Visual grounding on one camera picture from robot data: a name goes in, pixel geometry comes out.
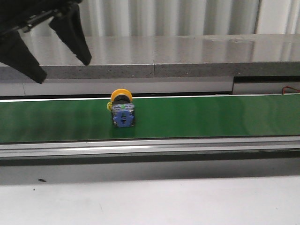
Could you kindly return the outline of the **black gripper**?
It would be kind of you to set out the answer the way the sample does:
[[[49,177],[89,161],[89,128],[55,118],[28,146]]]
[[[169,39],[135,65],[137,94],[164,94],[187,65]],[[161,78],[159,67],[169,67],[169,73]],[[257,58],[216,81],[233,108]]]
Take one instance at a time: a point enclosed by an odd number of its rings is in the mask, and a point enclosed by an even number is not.
[[[92,55],[83,33],[80,0],[2,0],[0,2],[0,61],[42,84],[47,77],[17,30],[30,31],[52,18],[49,26],[84,65]]]

